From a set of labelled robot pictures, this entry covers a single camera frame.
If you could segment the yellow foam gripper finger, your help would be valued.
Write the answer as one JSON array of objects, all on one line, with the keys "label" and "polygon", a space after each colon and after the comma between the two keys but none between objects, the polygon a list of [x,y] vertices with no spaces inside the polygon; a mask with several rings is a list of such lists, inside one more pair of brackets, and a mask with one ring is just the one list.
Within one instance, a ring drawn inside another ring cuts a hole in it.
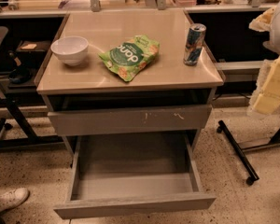
[{"label": "yellow foam gripper finger", "polygon": [[271,7],[249,23],[249,28],[257,32],[269,32],[275,8]]},{"label": "yellow foam gripper finger", "polygon": [[280,106],[280,57],[265,60],[259,70],[257,88],[252,95],[252,109],[260,114],[272,114]]}]

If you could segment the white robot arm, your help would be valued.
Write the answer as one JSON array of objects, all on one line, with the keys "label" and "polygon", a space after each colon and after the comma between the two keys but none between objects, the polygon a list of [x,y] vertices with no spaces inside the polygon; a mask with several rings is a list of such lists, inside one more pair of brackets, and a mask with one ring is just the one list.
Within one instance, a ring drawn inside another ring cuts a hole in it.
[{"label": "white robot arm", "polygon": [[272,114],[280,106],[280,2],[249,23],[257,32],[268,32],[263,46],[279,55],[274,61],[264,60],[259,70],[257,87],[249,101],[250,114]]}]

